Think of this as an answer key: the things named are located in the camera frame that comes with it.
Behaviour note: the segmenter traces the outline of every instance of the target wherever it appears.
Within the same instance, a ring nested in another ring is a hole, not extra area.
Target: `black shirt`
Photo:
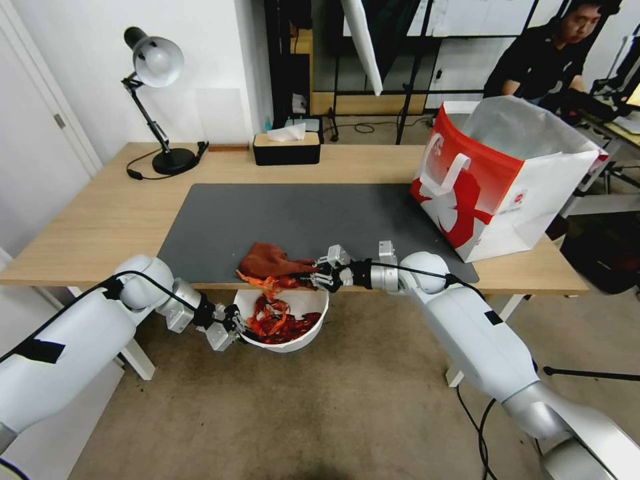
[[[504,52],[485,84],[485,97],[502,95],[506,80],[520,82],[517,97],[537,99],[569,87],[589,52],[584,41],[568,43],[558,50],[552,36],[557,24],[550,22],[526,30]]]

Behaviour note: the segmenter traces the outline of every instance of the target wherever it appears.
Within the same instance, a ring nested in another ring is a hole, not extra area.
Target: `red debris in bowl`
[[[269,299],[263,293],[255,301],[253,315],[247,319],[247,326],[256,334],[259,342],[276,345],[300,338],[318,323],[321,316],[319,312],[312,312],[297,319],[289,313],[287,302]]]

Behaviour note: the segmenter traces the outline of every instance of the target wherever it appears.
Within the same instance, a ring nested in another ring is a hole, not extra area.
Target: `black tissue box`
[[[253,138],[256,165],[308,165],[320,162],[320,139],[316,132],[306,132],[302,140],[276,142],[266,133]]]

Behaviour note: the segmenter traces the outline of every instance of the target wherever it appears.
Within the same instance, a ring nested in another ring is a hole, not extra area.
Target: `paper shopping bag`
[[[471,115],[464,133],[452,124],[454,113]],[[600,155],[526,101],[444,102],[411,194],[462,260],[505,255],[535,246]]]

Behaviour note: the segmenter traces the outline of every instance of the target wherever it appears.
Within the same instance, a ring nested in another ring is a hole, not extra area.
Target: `black desk lamp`
[[[125,30],[125,42],[133,50],[135,71],[124,78],[122,83],[142,112],[153,136],[162,146],[162,152],[153,158],[153,169],[163,175],[176,175],[194,168],[199,158],[190,150],[169,148],[169,138],[158,122],[151,120],[135,93],[142,85],[160,88],[175,82],[185,64],[182,51],[174,42],[162,37],[150,37],[138,27]]]

